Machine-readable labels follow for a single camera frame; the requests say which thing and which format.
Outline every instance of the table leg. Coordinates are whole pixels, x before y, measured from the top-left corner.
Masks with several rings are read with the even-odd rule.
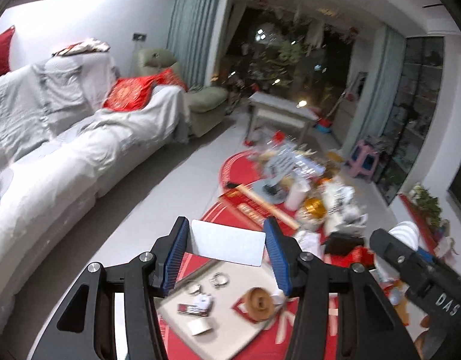
[[[256,125],[257,125],[257,114],[258,114],[258,112],[259,112],[258,108],[254,107],[253,110],[252,110],[252,117],[250,118],[249,129],[247,130],[247,137],[245,138],[245,140],[247,140],[247,141],[252,139],[254,129],[255,129]]]
[[[297,145],[301,145],[304,143],[304,138],[309,130],[310,122],[307,122],[301,130],[301,134],[298,137]]]

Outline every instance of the white side table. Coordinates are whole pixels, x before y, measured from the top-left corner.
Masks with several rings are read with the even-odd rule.
[[[298,144],[300,145],[303,143],[309,127],[319,120],[319,117],[309,108],[297,108],[294,103],[281,97],[256,92],[249,97],[249,100],[250,104],[254,106],[254,112],[250,121],[247,140],[251,140],[258,118],[264,118],[299,128],[301,133],[298,137]]]

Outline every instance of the green armchair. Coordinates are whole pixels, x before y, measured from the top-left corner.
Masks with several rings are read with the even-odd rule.
[[[175,74],[182,77],[181,67],[169,50],[142,49],[138,52],[139,76],[152,76],[165,68],[172,68]],[[184,95],[190,109],[190,129],[195,136],[202,137],[224,119],[228,95],[220,87],[202,87]]]

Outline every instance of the white card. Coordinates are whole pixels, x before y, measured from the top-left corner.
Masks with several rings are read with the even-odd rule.
[[[193,321],[187,323],[187,326],[190,330],[190,335],[199,335],[212,329],[205,317],[194,319]]]
[[[261,266],[265,233],[193,220],[189,253],[211,259]]]

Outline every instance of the gold container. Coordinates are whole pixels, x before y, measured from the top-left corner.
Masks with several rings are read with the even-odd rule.
[[[304,201],[304,207],[314,218],[322,219],[326,214],[327,210],[323,205],[322,200],[318,198],[308,198]]]

